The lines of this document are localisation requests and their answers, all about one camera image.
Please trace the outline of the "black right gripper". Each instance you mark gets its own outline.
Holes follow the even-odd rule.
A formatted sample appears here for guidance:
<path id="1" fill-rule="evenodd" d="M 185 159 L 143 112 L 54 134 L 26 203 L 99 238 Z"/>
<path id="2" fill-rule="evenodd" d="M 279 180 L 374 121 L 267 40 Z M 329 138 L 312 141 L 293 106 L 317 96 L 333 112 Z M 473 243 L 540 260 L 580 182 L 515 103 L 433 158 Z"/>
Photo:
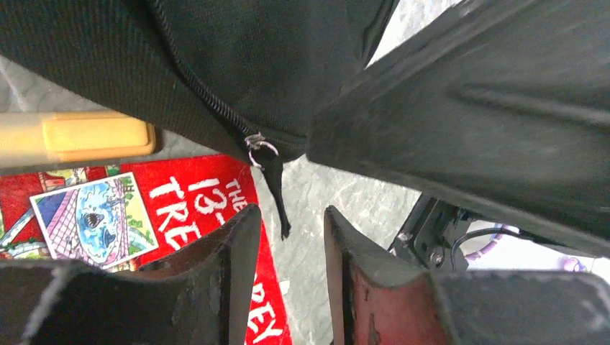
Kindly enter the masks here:
<path id="1" fill-rule="evenodd" d="M 609 3 L 449 8 L 316 115 L 306 155 L 436 197 L 389 245 L 412 265 L 468 268 L 462 208 L 608 255 Z"/>

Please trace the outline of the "red treehouse book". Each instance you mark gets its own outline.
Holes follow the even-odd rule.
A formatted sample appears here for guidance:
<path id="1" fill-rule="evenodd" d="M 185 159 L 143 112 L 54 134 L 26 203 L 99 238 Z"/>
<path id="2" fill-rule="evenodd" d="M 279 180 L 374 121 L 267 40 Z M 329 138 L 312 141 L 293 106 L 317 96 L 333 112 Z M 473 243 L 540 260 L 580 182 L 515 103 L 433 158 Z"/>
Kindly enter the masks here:
<path id="1" fill-rule="evenodd" d="M 1 262 L 77 260 L 135 272 L 205 237 L 250 204 L 251 171 L 224 155 L 1 178 Z M 242 344 L 290 344 L 262 221 Z"/>

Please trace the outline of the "black student backpack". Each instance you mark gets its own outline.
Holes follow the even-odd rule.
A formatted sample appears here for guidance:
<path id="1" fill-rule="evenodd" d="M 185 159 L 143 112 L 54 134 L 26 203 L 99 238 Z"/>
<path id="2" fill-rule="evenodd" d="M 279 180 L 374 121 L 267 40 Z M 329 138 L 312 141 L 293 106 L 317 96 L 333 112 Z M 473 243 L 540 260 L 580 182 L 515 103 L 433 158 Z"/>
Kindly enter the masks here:
<path id="1" fill-rule="evenodd" d="M 3 1 L 1 56 L 108 109 L 259 167 L 286 239 L 282 165 L 372 60 L 395 1 Z"/>

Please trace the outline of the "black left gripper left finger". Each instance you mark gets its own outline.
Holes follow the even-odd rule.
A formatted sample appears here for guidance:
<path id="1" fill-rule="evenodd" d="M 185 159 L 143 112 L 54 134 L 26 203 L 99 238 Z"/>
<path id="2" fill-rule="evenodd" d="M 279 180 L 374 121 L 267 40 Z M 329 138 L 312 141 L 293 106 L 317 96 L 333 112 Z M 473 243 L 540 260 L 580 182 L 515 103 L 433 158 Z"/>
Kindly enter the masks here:
<path id="1" fill-rule="evenodd" d="M 250 204 L 135 272 L 77 260 L 1 262 L 3 344 L 242 344 L 262 218 Z"/>

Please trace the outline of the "orange marker pen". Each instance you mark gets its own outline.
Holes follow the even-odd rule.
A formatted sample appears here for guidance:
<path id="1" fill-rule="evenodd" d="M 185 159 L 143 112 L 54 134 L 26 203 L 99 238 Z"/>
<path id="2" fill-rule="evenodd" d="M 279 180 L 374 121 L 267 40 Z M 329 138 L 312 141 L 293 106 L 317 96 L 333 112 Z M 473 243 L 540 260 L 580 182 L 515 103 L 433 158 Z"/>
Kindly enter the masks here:
<path id="1" fill-rule="evenodd" d="M 152 124 L 117 111 L 1 114 L 1 167 L 87 162 L 153 153 Z"/>

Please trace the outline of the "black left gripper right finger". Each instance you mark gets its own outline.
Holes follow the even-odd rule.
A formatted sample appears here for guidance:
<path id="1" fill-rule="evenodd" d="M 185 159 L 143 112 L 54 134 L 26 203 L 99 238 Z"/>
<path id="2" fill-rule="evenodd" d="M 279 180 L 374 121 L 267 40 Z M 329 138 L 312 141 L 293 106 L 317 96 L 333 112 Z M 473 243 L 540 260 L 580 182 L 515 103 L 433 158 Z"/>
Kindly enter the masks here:
<path id="1" fill-rule="evenodd" d="M 335 344 L 607 344 L 609 285 L 589 273 L 426 270 L 324 212 Z"/>

